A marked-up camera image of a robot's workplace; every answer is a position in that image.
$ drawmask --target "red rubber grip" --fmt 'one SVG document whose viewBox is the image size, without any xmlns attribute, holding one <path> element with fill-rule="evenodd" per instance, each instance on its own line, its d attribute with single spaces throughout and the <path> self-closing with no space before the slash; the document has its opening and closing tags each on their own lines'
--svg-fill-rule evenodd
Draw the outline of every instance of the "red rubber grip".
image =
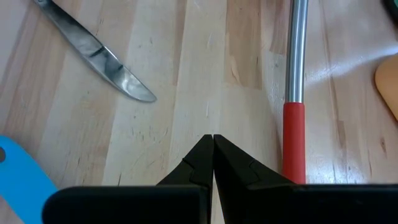
<svg viewBox="0 0 398 224">
<path fill-rule="evenodd" d="M 305 184 L 305 120 L 303 103 L 284 105 L 283 175 Z"/>
</svg>

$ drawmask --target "butcher block countertop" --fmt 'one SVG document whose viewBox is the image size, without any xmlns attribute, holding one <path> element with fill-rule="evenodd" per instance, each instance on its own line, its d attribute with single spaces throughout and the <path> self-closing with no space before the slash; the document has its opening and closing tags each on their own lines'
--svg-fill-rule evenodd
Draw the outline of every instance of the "butcher block countertop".
<svg viewBox="0 0 398 224">
<path fill-rule="evenodd" d="M 215 133 L 280 171 L 290 1 L 55 2 L 158 97 L 125 97 L 33 1 L 0 1 L 0 131 L 58 188 L 154 185 Z M 398 182 L 397 122 L 373 82 L 395 30 L 380 1 L 310 0 L 308 183 Z M 213 201 L 223 223 L 216 188 Z M 0 223 L 19 222 L 0 199 Z"/>
</svg>

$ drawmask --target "butter knife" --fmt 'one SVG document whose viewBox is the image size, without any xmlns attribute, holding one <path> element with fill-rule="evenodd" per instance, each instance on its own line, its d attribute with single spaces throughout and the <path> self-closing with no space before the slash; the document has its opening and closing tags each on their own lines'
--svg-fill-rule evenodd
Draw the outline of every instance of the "butter knife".
<svg viewBox="0 0 398 224">
<path fill-rule="evenodd" d="M 156 96 L 135 77 L 93 34 L 52 0 L 34 0 L 61 34 L 105 80 L 130 98 L 154 102 Z"/>
</svg>

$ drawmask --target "chrome pole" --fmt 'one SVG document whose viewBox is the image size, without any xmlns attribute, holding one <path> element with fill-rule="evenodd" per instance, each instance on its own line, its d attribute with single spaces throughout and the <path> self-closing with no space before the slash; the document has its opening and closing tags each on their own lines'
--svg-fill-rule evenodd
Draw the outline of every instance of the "chrome pole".
<svg viewBox="0 0 398 224">
<path fill-rule="evenodd" d="M 307 12 L 308 0 L 292 0 L 285 84 L 287 103 L 303 103 Z"/>
</svg>

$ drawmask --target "blue plastic object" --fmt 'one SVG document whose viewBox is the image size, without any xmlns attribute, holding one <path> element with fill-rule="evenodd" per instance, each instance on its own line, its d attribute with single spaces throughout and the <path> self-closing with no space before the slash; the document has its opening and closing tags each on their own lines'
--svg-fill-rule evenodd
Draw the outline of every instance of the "blue plastic object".
<svg viewBox="0 0 398 224">
<path fill-rule="evenodd" d="M 0 162 L 0 195 L 26 224 L 42 223 L 45 201 L 57 191 L 36 161 L 13 140 L 0 136 L 6 153 Z"/>
</svg>

